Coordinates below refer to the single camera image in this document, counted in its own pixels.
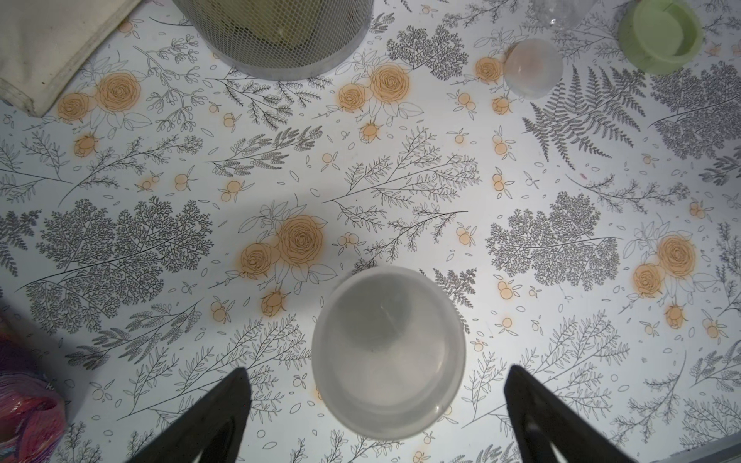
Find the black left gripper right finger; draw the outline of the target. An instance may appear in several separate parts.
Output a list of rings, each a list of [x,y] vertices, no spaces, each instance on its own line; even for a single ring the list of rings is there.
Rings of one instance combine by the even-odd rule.
[[[505,397],[524,462],[631,460],[521,366],[509,369]]]

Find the clear ribbed glass jar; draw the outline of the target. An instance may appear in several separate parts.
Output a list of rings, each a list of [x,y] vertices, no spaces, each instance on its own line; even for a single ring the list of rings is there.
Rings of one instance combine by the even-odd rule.
[[[573,29],[590,13],[596,0],[533,0],[532,11],[539,25]]]

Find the light green jar lid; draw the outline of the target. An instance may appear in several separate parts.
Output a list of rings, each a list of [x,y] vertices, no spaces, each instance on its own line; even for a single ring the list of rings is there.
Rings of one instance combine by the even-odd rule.
[[[628,7],[617,37],[629,63],[645,73],[666,75],[697,56],[704,30],[685,1],[643,0]]]

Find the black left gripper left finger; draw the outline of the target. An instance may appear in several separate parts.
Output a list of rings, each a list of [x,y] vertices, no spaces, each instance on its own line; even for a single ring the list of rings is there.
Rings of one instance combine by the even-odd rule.
[[[247,370],[236,368],[132,462],[235,462],[252,405]]]

